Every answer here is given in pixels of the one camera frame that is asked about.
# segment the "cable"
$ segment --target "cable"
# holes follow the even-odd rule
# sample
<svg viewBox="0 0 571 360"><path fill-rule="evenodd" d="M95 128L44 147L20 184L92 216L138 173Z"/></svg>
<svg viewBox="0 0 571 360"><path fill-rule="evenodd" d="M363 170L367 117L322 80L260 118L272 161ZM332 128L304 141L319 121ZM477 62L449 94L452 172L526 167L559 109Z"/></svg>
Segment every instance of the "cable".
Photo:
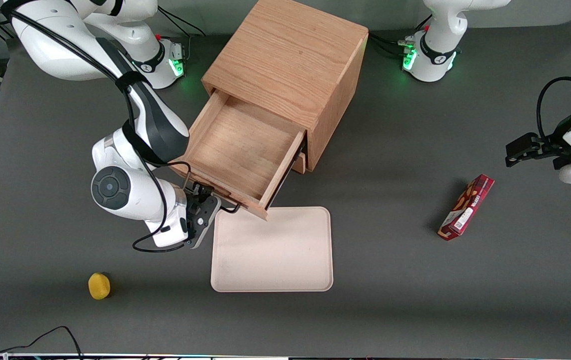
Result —
<svg viewBox="0 0 571 360"><path fill-rule="evenodd" d="M203 32L203 30L201 30L201 29L199 29L198 27L196 27L196 25L192 25L192 23L189 23L189 22L185 21L184 19L180 18L179 16L176 16L175 14L173 14L173 13L169 12L168 10L164 9L163 7L160 7L160 6L159 6L159 10L160 10L162 13L165 13L165 14L167 14L167 15L169 15L169 16L172 16L172 18L175 18L176 20L180 21L181 23L184 23L185 25L188 25L189 27L192 27L192 28L196 29L196 30L197 30L198 32L200 32L201 35L203 35L204 37L206 36L206 33Z"/></svg>
<svg viewBox="0 0 571 360"><path fill-rule="evenodd" d="M175 27L178 27L179 30L181 30L181 32L183 34L185 34L185 36L187 36L188 38L190 38L192 35L188 34L188 32L186 30L183 30L183 27L180 27L178 23L176 23L174 20L172 20L172 18L170 16L168 16L168 14L166 14L163 11L160 11L160 13L165 16L167 18L167 20L169 20L172 24L174 24Z"/></svg>
<svg viewBox="0 0 571 360"><path fill-rule="evenodd" d="M77 351L77 355L79 356L79 359L82 359L82 358L83 358L83 356L82 356L82 349L79 347L79 342L77 342L77 339L75 338L75 335L73 335L73 332L70 331L70 328L68 328L68 326L64 326L64 325L57 326L57 327L53 328L52 330L50 330L50 331L48 331L48 332L46 332L46 333L42 333L41 335L39 335L39 337L37 337L36 339L32 340L32 342L30 342L30 344L20 345L20 346L12 346L12 347L5 348L5 349L3 349L3 350L0 350L0 354L2 354L2 353L7 353L8 351L13 351L13 350L16 350L16 349L27 349L27 348L33 346L33 345L34 345L36 342L38 342L39 340L41 340L41 338L43 338L43 337L45 337L46 335L48 335L48 334L54 332L55 330L59 330L59 329L65 329L65 330L68 332L68 334L70 335L70 337L71 337L71 339L72 339L72 342L74 343L74 348L75 348L75 350Z"/></svg>
<svg viewBox="0 0 571 360"><path fill-rule="evenodd" d="M379 36L377 34L373 34L372 32L370 32L370 37L372 39L380 41L381 43L386 43L386 44L390 44L390 45L397 45L397 41L392 41L390 39L382 38L381 36Z"/></svg>
<svg viewBox="0 0 571 360"><path fill-rule="evenodd" d="M541 89L541 92L539 93L539 98L536 101L536 127L537 130L539 130L539 137L542 139L543 143L549 148L550 148L550 141L548 140L548 137L546 137L546 135L544 134L544 126L542 125L541 121L541 104L544 100L544 95L546 95L546 91L548 91L548 89L550 89L550 87L553 84L558 82L571 82L571 76L560 76L550 80L548 84L545 84L545 86Z"/></svg>
<svg viewBox="0 0 571 360"><path fill-rule="evenodd" d="M425 23L427 23L428 20L430 20L430 18L432 18L432 14L428 15L427 18L425 18L425 20L423 20L419 25L416 25L416 27L414 28L414 30L419 30L419 29L421 29L421 27L423 27L423 25L425 25Z"/></svg>
<svg viewBox="0 0 571 360"><path fill-rule="evenodd" d="M383 44L378 43L377 41L373 41L373 44L377 47L379 47L381 50L385 51L386 53L393 55L395 57L402 57L403 55L400 54L399 52L394 52L392 50L390 50L389 48L386 48L383 46Z"/></svg>

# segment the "black strap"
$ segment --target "black strap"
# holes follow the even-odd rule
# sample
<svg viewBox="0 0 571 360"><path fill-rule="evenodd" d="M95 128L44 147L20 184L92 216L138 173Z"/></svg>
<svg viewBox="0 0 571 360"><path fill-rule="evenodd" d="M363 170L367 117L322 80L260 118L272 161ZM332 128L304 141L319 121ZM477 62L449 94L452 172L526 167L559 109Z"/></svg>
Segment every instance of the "black strap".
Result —
<svg viewBox="0 0 571 360"><path fill-rule="evenodd" d="M110 16L117 16L121 11L121 6L123 6L124 0L114 0L114 7L110 11Z"/></svg>
<svg viewBox="0 0 571 360"><path fill-rule="evenodd" d="M139 152L139 155L147 161L153 164L167 164L167 162L161 160L159 156L146 144L144 139L139 136L135 130L130 126L130 121L126 121L123 126L121 126L121 130L123 131L123 135L127 141L132 145L134 150Z"/></svg>
<svg viewBox="0 0 571 360"><path fill-rule="evenodd" d="M148 79L146 79L146 76L144 76L139 71L132 70L121 75L121 77L114 81L114 84L117 88L119 88L119 91L125 92L130 85L136 84L138 82L147 83Z"/></svg>
<svg viewBox="0 0 571 360"><path fill-rule="evenodd" d="M448 52L439 52L439 51L434 51L430 48L430 46L428 46L428 43L426 43L426 35L423 34L423 36L421 36L421 41L419 43L421 51L423 51L423 54L427 55L428 58L430 58L430 62L434 65L441 65L443 63L446 62L446 60L450 59L450 57L452 57L452 54L455 53L455 51L457 51L456 48L454 48L453 50L450 50Z"/></svg>
<svg viewBox="0 0 571 360"><path fill-rule="evenodd" d="M70 0L65 0L67 3L69 3L75 10L75 4L73 4ZM34 2L34 0L7 0L6 2L4 2L1 5L1 13L3 14L3 16L6 17L6 19L10 18L10 15L12 13L12 10L15 10L16 8L20 7L21 5L25 5L27 3L31 3Z"/></svg>

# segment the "barcode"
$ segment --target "barcode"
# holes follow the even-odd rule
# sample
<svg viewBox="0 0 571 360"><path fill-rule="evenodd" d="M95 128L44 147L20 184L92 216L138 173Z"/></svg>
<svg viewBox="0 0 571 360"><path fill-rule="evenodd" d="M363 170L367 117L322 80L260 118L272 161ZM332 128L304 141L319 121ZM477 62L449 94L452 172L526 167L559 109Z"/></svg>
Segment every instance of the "barcode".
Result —
<svg viewBox="0 0 571 360"><path fill-rule="evenodd" d="M473 214L472 208L470 208L470 207L466 208L466 210L464 210L463 214L461 214L459 219L454 224L454 228L457 230L463 229L464 225L466 225L466 223L468 222L468 219L470 219L470 215L472 215L472 214Z"/></svg>

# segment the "green led light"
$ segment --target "green led light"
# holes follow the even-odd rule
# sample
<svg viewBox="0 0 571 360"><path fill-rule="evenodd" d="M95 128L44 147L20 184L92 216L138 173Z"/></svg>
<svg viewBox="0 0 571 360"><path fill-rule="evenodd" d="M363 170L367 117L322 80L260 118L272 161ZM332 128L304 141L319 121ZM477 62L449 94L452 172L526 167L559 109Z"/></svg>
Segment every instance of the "green led light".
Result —
<svg viewBox="0 0 571 360"><path fill-rule="evenodd" d="M181 60L175 60L175 59L167 59L167 62L169 62L169 66L172 68L172 71L174 72L174 75L176 75L176 77L180 77L183 75L183 61Z"/></svg>
<svg viewBox="0 0 571 360"><path fill-rule="evenodd" d="M454 51L454 53L452 54L452 60L450 60L450 64L447 66L448 70L452 69L452 64L455 63L455 57L457 57L457 51Z"/></svg>
<svg viewBox="0 0 571 360"><path fill-rule="evenodd" d="M410 70L412 69L412 65L414 64L414 60L417 57L417 51L415 49L412 49L405 57L405 59L403 59L403 67L406 70Z"/></svg>

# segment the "pink tray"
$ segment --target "pink tray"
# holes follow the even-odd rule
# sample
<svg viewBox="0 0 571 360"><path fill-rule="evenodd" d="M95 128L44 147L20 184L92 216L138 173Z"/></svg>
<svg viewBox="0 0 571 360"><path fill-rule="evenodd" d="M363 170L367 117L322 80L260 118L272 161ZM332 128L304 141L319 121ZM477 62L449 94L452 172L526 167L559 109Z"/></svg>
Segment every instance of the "pink tray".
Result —
<svg viewBox="0 0 571 360"><path fill-rule="evenodd" d="M325 292L332 287L330 213L271 207L268 221L240 209L214 222L210 284L217 292Z"/></svg>

